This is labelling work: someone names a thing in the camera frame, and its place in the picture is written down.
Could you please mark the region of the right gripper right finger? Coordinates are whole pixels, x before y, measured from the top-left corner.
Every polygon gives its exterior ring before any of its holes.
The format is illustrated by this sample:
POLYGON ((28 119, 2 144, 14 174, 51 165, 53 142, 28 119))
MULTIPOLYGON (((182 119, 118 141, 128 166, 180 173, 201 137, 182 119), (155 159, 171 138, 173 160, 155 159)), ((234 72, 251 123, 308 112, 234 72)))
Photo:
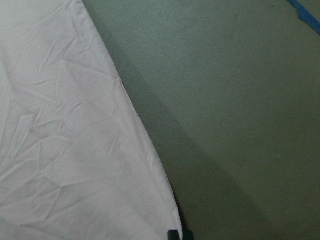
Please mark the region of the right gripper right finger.
POLYGON ((194 240, 194 234, 191 230, 183 231, 183 240, 194 240))

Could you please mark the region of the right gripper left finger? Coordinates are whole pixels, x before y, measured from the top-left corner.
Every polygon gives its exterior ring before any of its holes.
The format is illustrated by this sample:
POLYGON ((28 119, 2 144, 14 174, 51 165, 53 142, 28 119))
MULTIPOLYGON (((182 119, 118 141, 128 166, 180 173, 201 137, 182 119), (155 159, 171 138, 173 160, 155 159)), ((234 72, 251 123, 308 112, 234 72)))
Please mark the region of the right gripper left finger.
POLYGON ((168 240, 179 240, 179 232, 178 232, 178 230, 169 230, 167 232, 167 239, 168 240))

